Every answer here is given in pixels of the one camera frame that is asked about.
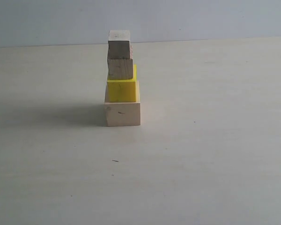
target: table surface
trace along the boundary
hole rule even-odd
[[[137,127],[107,48],[0,49],[0,225],[281,225],[281,37],[133,44]]]

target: block tower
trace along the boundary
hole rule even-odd
[[[111,30],[108,37],[108,77],[105,90],[107,126],[141,124],[140,86],[128,30]]]

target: top wooden cube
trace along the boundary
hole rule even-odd
[[[130,59],[130,32],[128,30],[110,30],[108,37],[109,59]]]

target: yellow block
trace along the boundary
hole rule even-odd
[[[133,65],[132,79],[107,79],[107,87],[110,102],[136,102],[136,65]]]

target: wooden block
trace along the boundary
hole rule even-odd
[[[130,59],[130,32],[110,30],[108,37],[109,59]]]
[[[107,59],[108,78],[110,80],[129,80],[133,78],[133,59]]]
[[[133,66],[133,78],[129,80],[107,79],[110,102],[136,102],[136,65]]]
[[[116,102],[109,101],[108,86],[105,90],[105,114],[107,126],[137,126],[141,124],[141,102],[140,86],[136,84],[137,100],[136,102]]]

